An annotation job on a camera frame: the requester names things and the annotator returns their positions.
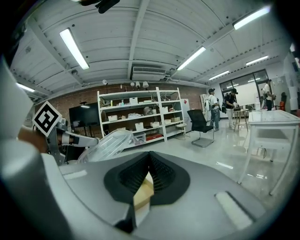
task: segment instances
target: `black monitor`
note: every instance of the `black monitor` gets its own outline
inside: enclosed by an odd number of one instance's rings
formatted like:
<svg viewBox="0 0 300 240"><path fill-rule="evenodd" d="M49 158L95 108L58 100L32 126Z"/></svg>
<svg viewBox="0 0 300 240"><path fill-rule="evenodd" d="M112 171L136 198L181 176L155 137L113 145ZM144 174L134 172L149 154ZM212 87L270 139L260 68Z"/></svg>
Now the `black monitor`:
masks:
<svg viewBox="0 0 300 240"><path fill-rule="evenodd" d="M69 108L71 128L99 125L98 103Z"/></svg>

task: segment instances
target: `person wearing white shirt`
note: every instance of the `person wearing white shirt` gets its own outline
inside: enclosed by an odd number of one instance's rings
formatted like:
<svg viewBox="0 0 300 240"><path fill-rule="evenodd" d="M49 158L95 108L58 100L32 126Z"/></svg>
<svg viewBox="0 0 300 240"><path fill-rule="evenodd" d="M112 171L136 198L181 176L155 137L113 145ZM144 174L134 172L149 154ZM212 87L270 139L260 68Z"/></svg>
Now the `person wearing white shirt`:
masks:
<svg viewBox="0 0 300 240"><path fill-rule="evenodd" d="M271 94L271 90L270 90L271 81L272 81L271 79L268 79L266 85L263 88L263 93L266 97L266 104L267 104L268 111L272 110L272 102L274 100L274 97Z"/></svg>
<svg viewBox="0 0 300 240"><path fill-rule="evenodd" d="M215 95L215 89L209 89L208 93L210 94L210 96L208 97L208 101L209 104L211 106L211 122L210 125L213 126L214 122L215 122L215 130L214 131L218 131L219 130L219 120L220 120L220 110L219 110L219 103L217 98L214 96Z"/></svg>

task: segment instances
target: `chair base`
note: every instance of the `chair base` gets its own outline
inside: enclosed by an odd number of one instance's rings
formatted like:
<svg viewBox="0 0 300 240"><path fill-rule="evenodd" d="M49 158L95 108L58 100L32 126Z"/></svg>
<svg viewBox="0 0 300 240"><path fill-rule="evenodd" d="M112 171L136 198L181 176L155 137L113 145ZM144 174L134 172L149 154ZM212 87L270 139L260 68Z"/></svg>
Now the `chair base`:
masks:
<svg viewBox="0 0 300 240"><path fill-rule="evenodd" d="M211 145L213 142L214 140L212 139L198 138L197 140L192 141L192 144L201 148L206 148L207 146Z"/></svg>

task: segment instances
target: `ceiling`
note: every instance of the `ceiling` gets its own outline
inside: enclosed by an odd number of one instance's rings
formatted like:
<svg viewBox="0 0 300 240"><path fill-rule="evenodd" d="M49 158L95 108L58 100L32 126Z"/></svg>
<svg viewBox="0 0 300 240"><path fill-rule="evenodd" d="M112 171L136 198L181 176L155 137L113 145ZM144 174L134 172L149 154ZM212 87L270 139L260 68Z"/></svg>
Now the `ceiling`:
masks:
<svg viewBox="0 0 300 240"><path fill-rule="evenodd" d="M234 30L233 22L262 6L250 0L121 0L99 14L94 4L48 0L28 20L11 71L35 89L30 97L36 102L101 85L103 79L129 82L132 66L166 69L171 78L160 82L207 87L219 73L232 74L268 55L255 64L264 68L287 54L291 42L271 13ZM66 28L89 69L78 66L62 41L59 33ZM207 50L176 71L201 46Z"/></svg>

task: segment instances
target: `jeans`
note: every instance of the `jeans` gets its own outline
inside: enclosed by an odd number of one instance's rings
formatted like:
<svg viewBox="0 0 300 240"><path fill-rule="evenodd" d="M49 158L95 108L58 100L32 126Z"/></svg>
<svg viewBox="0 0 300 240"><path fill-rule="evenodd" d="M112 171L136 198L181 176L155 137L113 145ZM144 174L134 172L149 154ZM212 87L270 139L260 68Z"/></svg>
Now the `jeans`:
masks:
<svg viewBox="0 0 300 240"><path fill-rule="evenodd" d="M267 103L268 111L271 111L272 110L272 100L267 100L266 99L266 103Z"/></svg>
<svg viewBox="0 0 300 240"><path fill-rule="evenodd" d="M211 122L210 122L210 126L214 126L214 122L215 122L215 127L216 129L219 128L219 120L220 120L220 110L217 109L213 109L210 111L211 112Z"/></svg>
<svg viewBox="0 0 300 240"><path fill-rule="evenodd" d="M228 121L229 121L229 128L234 129L234 124L233 124L233 109L226 108L227 116L228 116Z"/></svg>

